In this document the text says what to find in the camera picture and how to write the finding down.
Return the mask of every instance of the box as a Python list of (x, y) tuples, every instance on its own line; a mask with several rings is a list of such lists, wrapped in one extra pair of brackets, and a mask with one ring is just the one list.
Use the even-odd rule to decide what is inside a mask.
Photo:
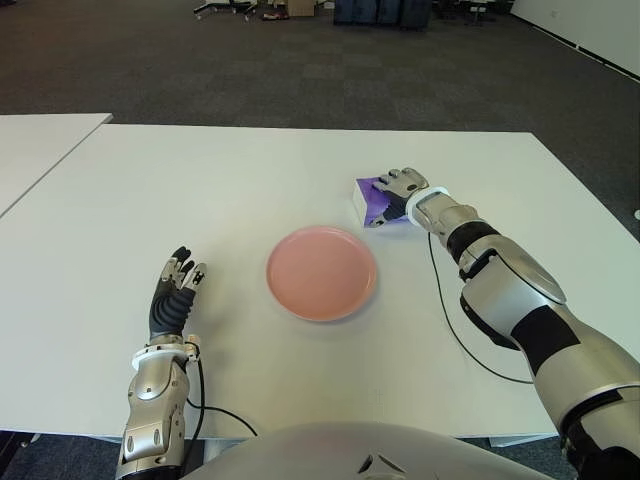
[(287, 0), (287, 13), (290, 17), (313, 17), (316, 0)]

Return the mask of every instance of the wire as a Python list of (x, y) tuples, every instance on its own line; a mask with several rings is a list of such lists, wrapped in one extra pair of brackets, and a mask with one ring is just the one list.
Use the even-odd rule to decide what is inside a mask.
[[(187, 403), (189, 405), (191, 405), (193, 408), (201, 408), (200, 405), (195, 405), (191, 400), (189, 400), (187, 398)], [(258, 432), (255, 431), (255, 429), (251, 426), (251, 424), (249, 422), (247, 422), (244, 418), (242, 418), (240, 415), (237, 415), (233, 412), (230, 412), (229, 410), (225, 410), (224, 408), (220, 408), (220, 407), (210, 407), (209, 405), (205, 405), (204, 406), (205, 410), (210, 410), (212, 412), (221, 412), (224, 413), (226, 415), (229, 415), (230, 417), (235, 418), (236, 420), (238, 420), (240, 423), (242, 423), (245, 427), (247, 427), (247, 429), (253, 434), (254, 437), (258, 436)]]
[[(198, 373), (200, 375), (200, 405), (205, 404), (204, 398), (204, 372), (202, 371), (202, 360), (200, 360), (200, 347), (194, 342), (184, 342), (196, 347), (196, 352), (198, 354)], [(200, 408), (200, 416), (198, 417), (198, 424), (196, 425), (196, 430), (193, 432), (193, 438), (191, 439), (191, 443), (189, 444), (189, 448), (187, 449), (187, 453), (184, 455), (184, 461), (182, 462), (182, 474), (184, 475), (185, 470), (187, 468), (187, 463), (189, 461), (189, 457), (193, 452), (193, 447), (198, 440), (198, 435), (200, 435), (200, 429), (202, 428), (202, 421), (204, 420), (204, 408)]]
[(519, 378), (508, 377), (506, 375), (502, 375), (501, 373), (498, 373), (495, 370), (487, 367), (484, 363), (482, 363), (480, 360), (478, 360), (473, 353), (471, 353), (469, 351), (469, 349), (466, 347), (466, 345), (464, 343), (462, 343), (462, 340), (460, 340), (460, 337), (458, 337), (458, 334), (453, 329), (453, 325), (451, 325), (451, 320), (449, 320), (449, 314), (447, 313), (447, 307), (445, 307), (445, 305), (444, 305), (444, 299), (442, 298), (442, 286), (440, 285), (440, 275), (438, 275), (438, 267), (436, 266), (436, 259), (433, 256), (433, 247), (431, 246), (431, 234), (429, 233), (428, 235), (429, 235), (428, 236), (428, 240), (429, 240), (429, 255), (431, 255), (431, 264), (433, 265), (433, 272), (436, 275), (436, 283), (438, 284), (438, 295), (440, 296), (440, 305), (442, 305), (442, 311), (444, 312), (444, 318), (447, 320), (447, 325), (449, 325), (449, 330), (451, 330), (451, 333), (453, 334), (453, 337), (458, 341), (458, 344), (462, 347), (462, 349), (465, 352), (467, 352), (467, 355), (469, 355), (471, 358), (473, 358), (478, 365), (480, 365), (482, 368), (484, 368), (488, 372), (493, 373), (497, 377), (503, 378), (505, 380), (509, 380), (510, 382), (523, 383), (525, 385), (533, 385), (533, 382), (531, 382), (529, 380), (520, 380)]
[[(202, 371), (202, 362), (200, 361), (200, 347), (198, 347), (198, 345), (196, 345), (193, 342), (184, 342), (184, 343), (189, 343), (189, 344), (194, 345), (196, 347), (196, 351), (198, 352), (198, 374), (200, 376), (200, 392), (204, 392), (204, 372)], [(200, 405), (196, 405), (189, 398), (187, 398), (187, 403), (191, 407), (200, 410), (200, 418), (198, 420), (198, 426), (196, 427), (196, 432), (194, 433), (194, 437), (193, 437), (194, 441), (196, 440), (197, 435), (200, 433), (200, 427), (202, 426), (202, 418), (204, 417), (205, 410), (209, 410), (209, 411), (212, 411), (212, 412), (220, 412), (220, 413), (224, 413), (225, 415), (229, 415), (230, 417), (235, 418), (240, 423), (242, 423), (245, 427), (247, 427), (247, 429), (253, 434), (254, 437), (258, 436), (258, 432), (256, 432), (256, 430), (251, 426), (251, 424), (249, 422), (247, 422), (244, 418), (242, 418), (240, 415), (238, 415), (236, 413), (233, 413), (230, 410), (226, 410), (224, 408), (221, 408), (221, 407), (211, 407), (209, 405), (206, 405), (205, 401), (204, 401), (204, 394), (200, 395)]]

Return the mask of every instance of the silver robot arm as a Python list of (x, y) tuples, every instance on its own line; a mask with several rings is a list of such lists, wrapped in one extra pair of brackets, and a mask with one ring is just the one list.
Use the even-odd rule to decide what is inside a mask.
[[(184, 404), (189, 394), (188, 363), (196, 362), (195, 337), (182, 338), (206, 266), (186, 260), (178, 249), (167, 261), (149, 313), (150, 340), (133, 357), (137, 374), (129, 385), (129, 419), (120, 447), (116, 479), (177, 479), (184, 462)], [(189, 277), (185, 276), (193, 268)]]
[(375, 186), (396, 203), (394, 209), (404, 203), (410, 220), (436, 235), (457, 263), (467, 317), (497, 345), (526, 355), (581, 478), (635, 478), (640, 364), (578, 320), (554, 278), (473, 207), (458, 204), (444, 188), (429, 188), (412, 169), (392, 170), (380, 180)]

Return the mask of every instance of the pink plate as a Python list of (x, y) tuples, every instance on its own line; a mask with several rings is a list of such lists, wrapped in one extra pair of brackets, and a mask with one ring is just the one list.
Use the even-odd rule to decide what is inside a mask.
[(373, 292), (376, 264), (364, 243), (343, 230), (309, 227), (276, 245), (267, 283), (294, 315), (330, 322), (358, 310)]

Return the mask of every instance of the white table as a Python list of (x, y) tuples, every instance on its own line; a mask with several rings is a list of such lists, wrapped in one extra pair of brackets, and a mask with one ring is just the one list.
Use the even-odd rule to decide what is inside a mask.
[(0, 217), (109, 113), (0, 115)]
[[(638, 244), (531, 134), (105, 125), (0, 221), (0, 251), (11, 252), (0, 364), (12, 393), (0, 396), (0, 427), (120, 435), (157, 276), (185, 244), (209, 265), (187, 327), (202, 338), (208, 403), (259, 431), (376, 420), (456, 436), (553, 432), (532, 386), (492, 376), (455, 343), (425, 234), (356, 224), (353, 179), (406, 165), (518, 241), (581, 319), (640, 357)], [(379, 269), (370, 303), (335, 324), (294, 318), (265, 283), (272, 247), (316, 224), (353, 232)], [(526, 378), (521, 354), (463, 316), (457, 268), (434, 247), (460, 336)], [(218, 414), (203, 434), (246, 435)]]

